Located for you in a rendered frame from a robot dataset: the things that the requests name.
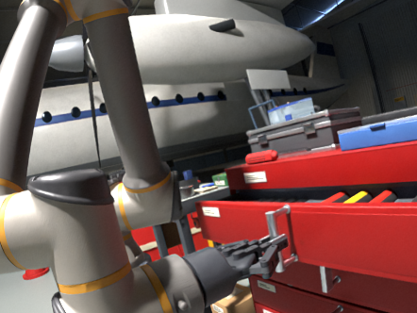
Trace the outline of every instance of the airplane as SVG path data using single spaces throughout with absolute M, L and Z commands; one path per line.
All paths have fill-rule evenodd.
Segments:
M 277 3 L 282 7 L 289 1 Z M 244 81 L 246 70 L 285 69 L 315 49 L 307 36 L 283 25 L 279 17 L 271 18 L 241 1 L 157 0 L 155 7 L 156 15 L 130 16 L 129 21 L 157 145 L 165 160 L 245 143 L 245 132 L 253 128 L 247 109 L 255 104 Z M 280 7 L 267 8 L 280 13 Z M 212 30 L 222 25 L 223 31 Z M 83 70 L 84 62 L 94 68 L 89 45 L 75 36 L 57 41 L 50 66 L 76 72 Z M 272 90 L 277 104 L 311 96 L 315 104 L 327 107 L 347 90 L 341 79 L 294 75 L 289 79 L 290 90 Z M 28 176 L 122 166 L 98 82 L 92 83 L 92 94 L 96 133 L 88 84 L 43 90 Z

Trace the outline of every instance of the blue box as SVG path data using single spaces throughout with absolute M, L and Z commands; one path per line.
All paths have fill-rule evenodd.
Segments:
M 340 130 L 343 151 L 417 140 L 417 115 L 385 123 Z

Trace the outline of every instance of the drawer label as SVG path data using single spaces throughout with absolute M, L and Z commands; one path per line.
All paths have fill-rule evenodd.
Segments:
M 221 307 L 217 306 L 217 305 L 212 305 L 212 307 L 213 307 L 213 310 L 218 312 L 218 313 L 225 313 L 223 311 L 223 309 Z
M 258 280 L 258 287 L 276 293 L 276 289 L 274 285 L 267 284 L 265 282 L 261 282 Z
M 203 214 L 213 218 L 220 218 L 219 207 L 203 206 Z
M 266 172 L 243 173 L 246 184 L 266 183 Z

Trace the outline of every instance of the red tool cabinet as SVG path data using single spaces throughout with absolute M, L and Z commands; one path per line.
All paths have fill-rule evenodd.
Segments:
M 196 205 L 203 237 L 221 243 L 262 238 L 268 235 L 265 213 L 288 205 L 291 213 L 276 224 L 290 242 L 283 257 L 296 254 L 298 262 L 268 281 L 251 278 L 258 313 L 333 313 L 338 305 L 343 312 L 417 312 L 416 156 L 412 141 L 228 169 L 233 195 Z M 307 202 L 340 191 L 349 197 L 367 191 L 376 201 Z M 379 203 L 390 191 L 408 201 Z M 328 293 L 319 267 L 341 278 Z

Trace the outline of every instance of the red tool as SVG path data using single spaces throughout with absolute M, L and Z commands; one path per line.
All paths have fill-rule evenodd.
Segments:
M 275 161 L 276 159 L 278 159 L 278 152 L 275 150 L 267 150 L 247 155 L 246 164 L 258 164 Z

